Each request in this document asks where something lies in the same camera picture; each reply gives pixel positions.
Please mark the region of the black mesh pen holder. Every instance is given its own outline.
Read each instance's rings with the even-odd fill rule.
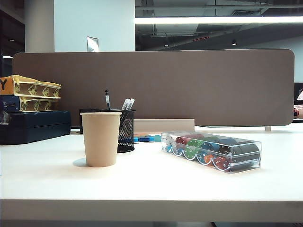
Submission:
[[[102,110],[102,112],[121,112],[118,153],[134,150],[134,112],[135,110]]]

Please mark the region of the white desk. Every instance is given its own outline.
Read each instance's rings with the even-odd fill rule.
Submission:
[[[1,218],[303,222],[303,124],[197,129],[262,141],[261,168],[231,175],[164,153],[160,143],[137,144],[114,166],[78,167],[84,144],[75,132],[1,146]]]

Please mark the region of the cup rim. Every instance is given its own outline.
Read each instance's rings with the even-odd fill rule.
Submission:
[[[83,116],[116,116],[121,115],[121,112],[88,112],[88,113],[80,113]]]

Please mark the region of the marker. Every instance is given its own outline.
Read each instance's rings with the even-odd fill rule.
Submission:
[[[129,98],[126,98],[125,99],[125,101],[124,101],[124,103],[123,103],[123,105],[122,105],[122,108],[121,108],[121,110],[124,110],[126,107],[127,107],[127,100],[129,100]]]
[[[132,98],[128,104],[127,110],[130,110],[134,104],[134,99]]]
[[[129,98],[127,98],[125,101],[124,101],[124,104],[123,104],[123,106],[122,106],[122,110],[126,110],[127,109],[127,107],[128,107],[128,105],[129,105],[129,102],[130,102],[131,100],[129,99]]]
[[[109,102],[108,90],[105,90],[105,99],[106,99],[107,110],[110,110],[110,102]]]

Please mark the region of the clear plastic case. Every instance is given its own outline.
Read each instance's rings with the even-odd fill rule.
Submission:
[[[196,131],[164,132],[162,150],[227,173],[259,168],[261,142]]]

